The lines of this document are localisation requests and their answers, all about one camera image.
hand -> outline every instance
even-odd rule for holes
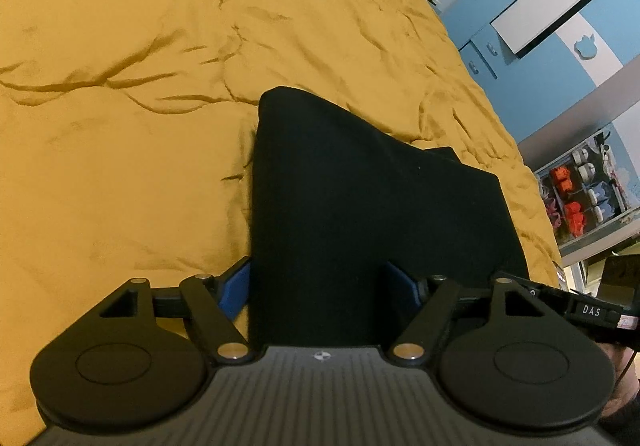
[[[609,343],[596,343],[597,346],[609,357],[616,370],[616,380],[622,374],[627,363],[633,355],[633,350],[620,345],[612,345]],[[608,417],[613,413],[616,413],[620,408],[625,406],[631,401],[640,389],[640,382],[638,382],[638,376],[636,375],[636,366],[631,365],[626,372],[624,378],[620,379],[618,386],[613,390],[613,394],[609,401],[606,403],[601,417]]]

cat-shaped decoration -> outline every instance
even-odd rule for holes
[[[598,53],[598,48],[595,43],[595,35],[583,35],[582,39],[575,43],[574,48],[580,55],[580,58],[583,60],[590,60]]]

metal rivet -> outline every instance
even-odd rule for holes
[[[249,353],[249,348],[242,343],[225,343],[218,347],[218,355],[228,360],[239,360]]]
[[[394,347],[394,355],[404,360],[416,360],[424,355],[424,349],[415,343],[402,343]]]

yellow bedspread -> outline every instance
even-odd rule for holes
[[[495,173],[532,277],[556,282],[535,178],[425,0],[0,0],[2,446],[43,428],[31,360],[89,307],[250,253],[277,85]]]

label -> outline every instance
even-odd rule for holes
[[[575,309],[575,315],[580,315],[588,319],[604,320],[607,317],[607,310],[597,305],[581,302]]]
[[[619,329],[628,329],[628,330],[636,330],[638,327],[638,317],[637,316],[628,316],[623,314],[620,317],[620,321],[618,322]]]

